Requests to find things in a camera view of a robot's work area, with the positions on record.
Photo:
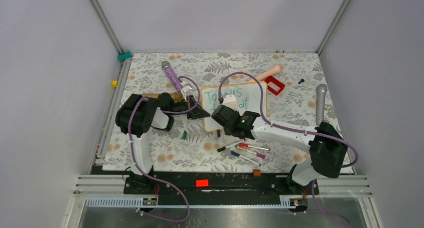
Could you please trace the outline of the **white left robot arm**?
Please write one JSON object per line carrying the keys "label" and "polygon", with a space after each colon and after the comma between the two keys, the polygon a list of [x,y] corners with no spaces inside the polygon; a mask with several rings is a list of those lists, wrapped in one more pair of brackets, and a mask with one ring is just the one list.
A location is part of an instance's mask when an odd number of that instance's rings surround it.
{"label": "white left robot arm", "polygon": [[175,115],[186,115],[188,120],[210,117],[193,95],[183,97],[181,93],[131,94],[116,113],[115,124],[129,136],[130,169],[139,175],[135,185],[142,193],[155,188],[148,132],[151,128],[169,132]]}

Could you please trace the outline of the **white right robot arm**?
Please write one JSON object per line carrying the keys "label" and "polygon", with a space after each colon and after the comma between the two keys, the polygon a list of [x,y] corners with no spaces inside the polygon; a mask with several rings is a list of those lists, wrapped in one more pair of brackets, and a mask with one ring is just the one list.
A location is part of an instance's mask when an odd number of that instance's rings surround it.
{"label": "white right robot arm", "polygon": [[339,177],[348,147],[328,123],[314,127],[271,122],[260,113],[245,111],[240,114],[225,105],[220,105],[211,118],[223,127],[226,135],[277,142],[308,153],[309,158],[289,172],[286,185],[291,193],[301,193],[320,176]]}

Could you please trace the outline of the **yellow framed whiteboard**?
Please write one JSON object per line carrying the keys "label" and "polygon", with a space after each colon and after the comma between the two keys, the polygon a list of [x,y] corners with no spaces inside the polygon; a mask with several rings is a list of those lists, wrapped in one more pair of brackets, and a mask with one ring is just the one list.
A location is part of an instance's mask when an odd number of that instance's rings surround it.
{"label": "yellow framed whiteboard", "polygon": [[[260,81],[263,90],[263,113],[268,111],[268,85],[264,81]],[[201,89],[201,106],[212,116],[213,111],[219,106],[218,97],[219,86],[210,86]],[[236,108],[240,114],[244,111],[252,111],[260,113],[260,97],[261,91],[257,83],[239,83],[232,85],[223,85],[221,88],[222,96],[232,94],[236,99]],[[222,126],[216,123],[211,117],[203,119],[203,127],[206,132],[216,132],[223,130]]]}

